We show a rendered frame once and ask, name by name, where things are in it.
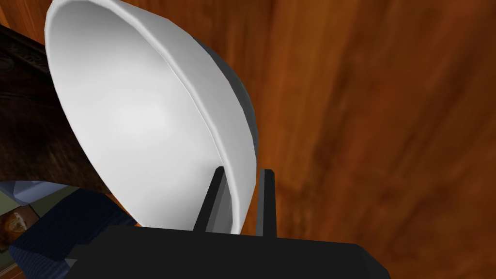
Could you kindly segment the white bowl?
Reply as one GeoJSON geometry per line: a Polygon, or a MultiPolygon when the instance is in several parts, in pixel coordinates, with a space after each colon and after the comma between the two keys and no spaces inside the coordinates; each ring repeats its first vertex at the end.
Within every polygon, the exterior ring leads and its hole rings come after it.
{"type": "Polygon", "coordinates": [[[259,133],[243,83],[220,56],[168,19],[120,0],[53,0],[45,43],[79,144],[138,224],[191,230],[223,167],[222,231],[241,232],[259,133]]]}

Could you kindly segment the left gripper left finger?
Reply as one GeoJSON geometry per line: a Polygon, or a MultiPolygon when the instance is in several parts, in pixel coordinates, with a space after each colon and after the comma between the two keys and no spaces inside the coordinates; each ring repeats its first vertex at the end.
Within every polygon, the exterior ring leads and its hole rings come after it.
{"type": "Polygon", "coordinates": [[[212,177],[193,231],[231,233],[232,225],[232,199],[224,167],[220,166],[212,177]]]}

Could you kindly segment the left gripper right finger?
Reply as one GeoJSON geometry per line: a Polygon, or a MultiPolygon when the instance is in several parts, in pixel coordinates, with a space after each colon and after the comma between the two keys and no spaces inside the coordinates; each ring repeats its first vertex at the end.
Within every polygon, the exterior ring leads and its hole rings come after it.
{"type": "Polygon", "coordinates": [[[260,170],[256,236],[277,237],[275,174],[271,169],[260,170]]]}

